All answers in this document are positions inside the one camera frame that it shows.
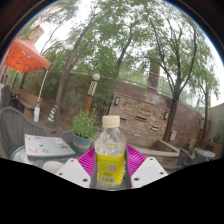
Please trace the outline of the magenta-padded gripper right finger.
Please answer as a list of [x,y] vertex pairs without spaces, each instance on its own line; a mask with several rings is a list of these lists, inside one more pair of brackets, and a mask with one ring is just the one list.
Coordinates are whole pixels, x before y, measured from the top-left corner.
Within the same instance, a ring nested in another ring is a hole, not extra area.
[[167,176],[167,172],[155,157],[145,157],[128,145],[126,149],[125,187],[140,188]]

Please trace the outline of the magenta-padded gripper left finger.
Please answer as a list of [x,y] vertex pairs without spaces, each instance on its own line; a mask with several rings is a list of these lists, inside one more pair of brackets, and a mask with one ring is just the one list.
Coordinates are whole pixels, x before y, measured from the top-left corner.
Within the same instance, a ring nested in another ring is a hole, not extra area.
[[91,148],[78,159],[69,159],[57,176],[84,188],[96,186],[95,149]]

